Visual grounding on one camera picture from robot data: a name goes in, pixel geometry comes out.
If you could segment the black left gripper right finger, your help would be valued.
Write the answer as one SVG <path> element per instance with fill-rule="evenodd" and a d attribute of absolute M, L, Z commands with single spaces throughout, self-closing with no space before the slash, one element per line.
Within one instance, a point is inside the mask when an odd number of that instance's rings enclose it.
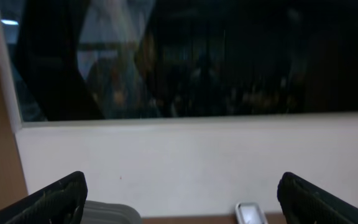
<path fill-rule="evenodd" d="M 277 199 L 288 224 L 358 224 L 358 208 L 291 172 L 280 179 Z"/>

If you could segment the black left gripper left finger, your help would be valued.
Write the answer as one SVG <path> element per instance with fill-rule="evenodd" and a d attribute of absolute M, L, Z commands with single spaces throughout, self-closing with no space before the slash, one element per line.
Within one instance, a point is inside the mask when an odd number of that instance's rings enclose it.
<path fill-rule="evenodd" d="M 0 210 L 0 224 L 79 224 L 87 194 L 84 173 L 73 172 Z"/>

